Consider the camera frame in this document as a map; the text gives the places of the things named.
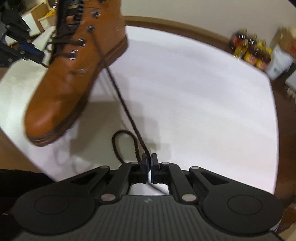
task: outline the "metal eyelet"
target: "metal eyelet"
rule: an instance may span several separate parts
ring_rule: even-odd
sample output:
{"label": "metal eyelet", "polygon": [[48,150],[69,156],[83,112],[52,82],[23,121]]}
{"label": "metal eyelet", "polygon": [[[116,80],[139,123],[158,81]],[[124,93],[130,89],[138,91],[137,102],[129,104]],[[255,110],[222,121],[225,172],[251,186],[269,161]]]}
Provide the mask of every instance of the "metal eyelet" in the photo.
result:
{"label": "metal eyelet", "polygon": [[80,46],[80,47],[84,47],[85,45],[86,45],[86,41],[85,41],[85,39],[78,39],[78,45]]}
{"label": "metal eyelet", "polygon": [[93,18],[98,18],[99,16],[101,16],[101,14],[100,14],[99,10],[94,9],[94,10],[91,12],[91,16],[92,16]]}
{"label": "metal eyelet", "polygon": [[80,69],[80,70],[78,70],[79,71],[79,73],[81,73],[81,74],[85,74],[86,72],[87,72],[87,69]]}
{"label": "metal eyelet", "polygon": [[95,27],[93,25],[87,26],[87,31],[92,33],[94,31]]}
{"label": "metal eyelet", "polygon": [[76,59],[77,58],[77,50],[73,50],[71,51],[70,55],[69,55],[69,59]]}

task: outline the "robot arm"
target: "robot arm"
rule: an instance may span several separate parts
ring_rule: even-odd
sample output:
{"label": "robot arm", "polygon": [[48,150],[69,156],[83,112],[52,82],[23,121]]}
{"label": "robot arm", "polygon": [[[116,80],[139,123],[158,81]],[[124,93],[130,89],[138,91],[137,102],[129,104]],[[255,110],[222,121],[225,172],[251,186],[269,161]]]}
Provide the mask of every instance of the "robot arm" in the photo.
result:
{"label": "robot arm", "polygon": [[[19,59],[32,60],[38,64],[42,63],[44,53],[34,47],[30,40],[30,28],[21,18],[16,9],[2,7],[0,17],[0,67],[9,67]],[[9,47],[5,42],[5,36],[15,39],[19,43],[18,49]]]}

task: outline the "white bucket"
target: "white bucket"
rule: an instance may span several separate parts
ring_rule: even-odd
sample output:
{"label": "white bucket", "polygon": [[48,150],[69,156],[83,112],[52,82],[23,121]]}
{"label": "white bucket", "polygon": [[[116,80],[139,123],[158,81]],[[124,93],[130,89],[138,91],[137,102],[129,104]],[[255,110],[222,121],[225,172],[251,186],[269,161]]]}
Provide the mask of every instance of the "white bucket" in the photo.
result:
{"label": "white bucket", "polygon": [[277,45],[272,52],[272,61],[266,67],[265,72],[271,80],[279,77],[284,71],[288,70],[293,63],[293,57],[281,50]]}

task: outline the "bottle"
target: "bottle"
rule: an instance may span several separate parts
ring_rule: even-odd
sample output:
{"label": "bottle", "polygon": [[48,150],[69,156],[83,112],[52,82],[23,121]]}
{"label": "bottle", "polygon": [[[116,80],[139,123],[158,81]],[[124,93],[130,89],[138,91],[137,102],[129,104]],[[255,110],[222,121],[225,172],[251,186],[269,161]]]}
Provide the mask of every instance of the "bottle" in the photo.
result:
{"label": "bottle", "polygon": [[259,48],[256,45],[250,45],[246,54],[244,55],[244,60],[251,65],[255,65],[257,61]]}
{"label": "bottle", "polygon": [[249,44],[257,44],[257,34],[254,34],[252,37],[249,38]]}
{"label": "bottle", "polygon": [[240,59],[244,56],[249,46],[249,41],[247,39],[244,42],[241,42],[235,49],[233,56],[237,59]]}
{"label": "bottle", "polygon": [[229,45],[232,51],[236,49],[236,47],[243,42],[247,37],[247,29],[243,28],[242,30],[239,30],[234,35],[232,35]]}
{"label": "bottle", "polygon": [[266,50],[260,50],[260,54],[257,57],[255,66],[260,70],[265,70],[266,66],[271,61],[271,48],[266,48]]}
{"label": "bottle", "polygon": [[257,43],[257,47],[258,47],[260,50],[265,51],[265,49],[266,49],[266,40],[264,39],[264,40],[262,40],[262,41],[259,41],[259,42]]}

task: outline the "black cloth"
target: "black cloth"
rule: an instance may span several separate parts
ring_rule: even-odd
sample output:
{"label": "black cloth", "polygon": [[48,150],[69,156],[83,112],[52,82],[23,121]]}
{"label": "black cloth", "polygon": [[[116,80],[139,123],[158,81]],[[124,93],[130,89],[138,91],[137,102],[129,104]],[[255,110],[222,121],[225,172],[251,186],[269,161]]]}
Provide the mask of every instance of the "black cloth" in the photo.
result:
{"label": "black cloth", "polygon": [[16,200],[28,191],[54,183],[43,173],[0,169],[0,241],[15,238],[20,232],[13,215],[2,215],[13,208]]}

